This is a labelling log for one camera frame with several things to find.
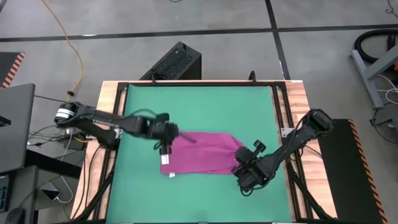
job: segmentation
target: concrete floor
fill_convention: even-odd
[[[396,0],[391,0],[398,10]],[[47,0],[70,35],[270,28],[263,0]],[[271,0],[278,27],[356,26],[396,24],[384,12],[381,0]],[[0,38],[63,35],[39,0],[8,0],[0,13]],[[291,79],[303,80],[310,106],[323,108],[334,118],[353,119],[390,223],[398,220],[398,148],[380,138],[369,124],[371,101],[351,59],[353,42],[366,30],[280,33]],[[203,54],[203,79],[247,79],[255,70],[260,79],[282,78],[272,33],[186,35],[125,39],[74,40],[85,63],[84,79],[77,100],[96,105],[103,80],[140,78],[177,41]],[[385,38],[364,43],[378,56],[385,51]],[[35,83],[36,94],[63,100],[79,76],[79,64],[65,41],[1,42],[0,51],[25,52],[25,59],[12,85]],[[36,98],[31,130],[53,124],[57,102]],[[389,105],[390,111],[395,105]],[[394,132],[383,129],[390,139]],[[46,144],[35,148],[59,156],[63,148]],[[67,161],[81,158],[74,155]],[[51,174],[40,174],[40,182]],[[72,188],[77,182],[68,179]],[[69,192],[61,180],[62,200]],[[39,223],[67,220],[61,206],[41,210]]]

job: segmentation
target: hazard tape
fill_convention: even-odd
[[[8,88],[11,85],[12,80],[14,79],[19,66],[22,63],[22,60],[25,57],[25,53],[21,52],[17,58],[15,59],[14,63],[12,64],[12,67],[9,71],[9,73],[7,74],[6,79],[3,81],[2,85],[0,86],[0,88]]]
[[[377,193],[376,186],[374,185],[372,173],[371,173],[371,171],[369,169],[368,162],[366,161],[365,154],[363,152],[361,142],[359,141],[358,132],[356,131],[356,128],[355,128],[353,120],[348,119],[348,122],[351,125],[351,130],[352,130],[352,132],[354,134],[354,139],[356,141],[356,145],[358,147],[358,151],[359,151],[359,153],[361,155],[363,167],[365,168],[366,175],[368,176],[369,185],[371,186],[371,189],[373,191],[373,197],[374,197],[374,199],[376,201],[376,205],[377,205],[377,207],[379,209],[379,214],[381,216],[381,220],[382,220],[383,224],[388,224],[386,214],[384,213],[383,206],[381,205],[379,194]]]

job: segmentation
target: magenta cloth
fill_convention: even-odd
[[[235,152],[243,143],[230,134],[223,133],[185,133],[196,140],[191,142],[179,136],[172,144],[169,164],[161,165],[161,173],[169,174],[232,174],[237,166]]]

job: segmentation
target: green mat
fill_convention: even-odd
[[[129,87],[126,112],[167,112],[183,131],[230,133],[250,149],[261,140],[278,148],[270,88]],[[107,223],[291,222],[283,169],[270,184],[243,197],[233,175],[160,174],[155,141],[124,134],[119,148]]]

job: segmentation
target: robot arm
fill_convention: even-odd
[[[64,103],[60,106],[54,119],[59,128],[78,128],[97,138],[107,149],[115,149],[118,141],[116,132],[102,129],[98,124],[105,124],[138,138],[159,140],[160,155],[171,154],[171,144],[178,136],[178,127],[169,122],[169,114],[157,114],[155,118],[147,116],[120,116],[79,102]]]
[[[287,144],[281,145],[272,154],[257,157],[266,148],[258,140],[254,143],[256,147],[254,152],[246,147],[240,147],[236,151],[235,157],[239,165],[232,170],[232,173],[238,178],[242,191],[248,192],[265,187],[275,177],[281,162],[296,150],[303,148],[309,140],[329,133],[334,125],[333,120],[322,110],[310,110],[300,121],[302,127],[290,132]]]

